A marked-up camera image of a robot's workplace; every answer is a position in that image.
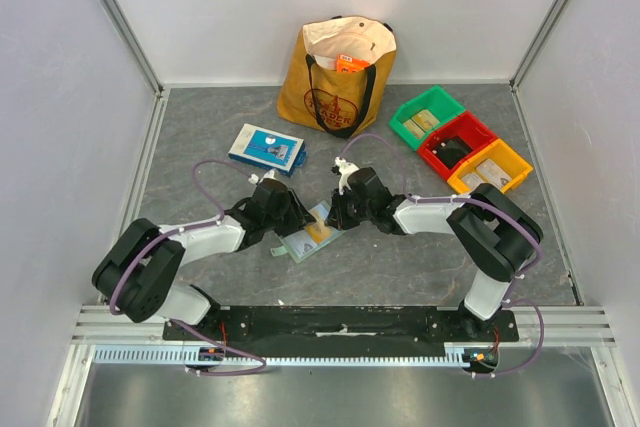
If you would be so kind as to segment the gold credit card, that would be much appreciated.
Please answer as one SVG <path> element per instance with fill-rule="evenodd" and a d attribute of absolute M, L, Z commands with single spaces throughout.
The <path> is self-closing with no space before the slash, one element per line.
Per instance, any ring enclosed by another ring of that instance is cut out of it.
<path fill-rule="evenodd" d="M 305 231 L 317 245 L 328 241 L 334 235 L 334 230 L 326 226 L 323 220 L 316 220 L 314 223 L 306 226 Z"/>

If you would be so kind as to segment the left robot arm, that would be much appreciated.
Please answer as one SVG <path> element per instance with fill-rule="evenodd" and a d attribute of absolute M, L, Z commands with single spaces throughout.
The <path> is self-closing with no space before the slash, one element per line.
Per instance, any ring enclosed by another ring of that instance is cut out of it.
<path fill-rule="evenodd" d="M 207 257 L 245 250 L 273 232 L 297 233 L 315 222 L 294 190 L 265 178 L 253 194 L 207 220 L 159 226 L 133 221 L 92 275 L 92 285 L 114 315 L 134 323 L 154 316 L 176 319 L 201 340 L 216 335 L 216 302 L 200 288 L 178 280 L 180 268 Z"/>

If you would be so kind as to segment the green card holder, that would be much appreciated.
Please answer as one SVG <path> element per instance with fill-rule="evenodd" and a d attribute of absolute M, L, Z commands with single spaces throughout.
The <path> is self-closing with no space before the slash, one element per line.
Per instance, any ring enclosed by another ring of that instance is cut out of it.
<path fill-rule="evenodd" d="M 315 217 L 315 221 L 323 220 L 325 222 L 329 209 L 330 205 L 326 201 L 322 201 L 314 206 L 310 210 L 310 213 Z M 328 241 L 320 245 L 317 245 L 311 240 L 305 229 L 287 237 L 279 237 L 281 245 L 270 249 L 271 256 L 281 257 L 288 255 L 295 263 L 301 263 L 343 234 L 342 231 L 334 228 L 332 229 L 334 230 L 334 235 Z"/>

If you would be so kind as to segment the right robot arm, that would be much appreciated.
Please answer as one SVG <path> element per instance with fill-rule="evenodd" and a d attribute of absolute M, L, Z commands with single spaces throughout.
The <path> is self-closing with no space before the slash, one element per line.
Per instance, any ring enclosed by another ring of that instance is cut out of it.
<path fill-rule="evenodd" d="M 453 235 L 477 267 L 458 308 L 458 328 L 467 339 L 483 339 L 516 276 L 542 257 L 541 228 L 489 183 L 448 197 L 393 195 L 371 167 L 336 158 L 339 176 L 325 224 L 340 231 L 369 222 L 388 235 Z"/>

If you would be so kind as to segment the black credit card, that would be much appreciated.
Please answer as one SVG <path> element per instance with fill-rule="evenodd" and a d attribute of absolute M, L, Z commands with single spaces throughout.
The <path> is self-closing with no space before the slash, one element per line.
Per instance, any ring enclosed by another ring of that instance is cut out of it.
<path fill-rule="evenodd" d="M 471 147 L 459 136 L 442 141 L 433 151 L 434 155 L 448 169 L 453 169 L 471 152 Z"/>

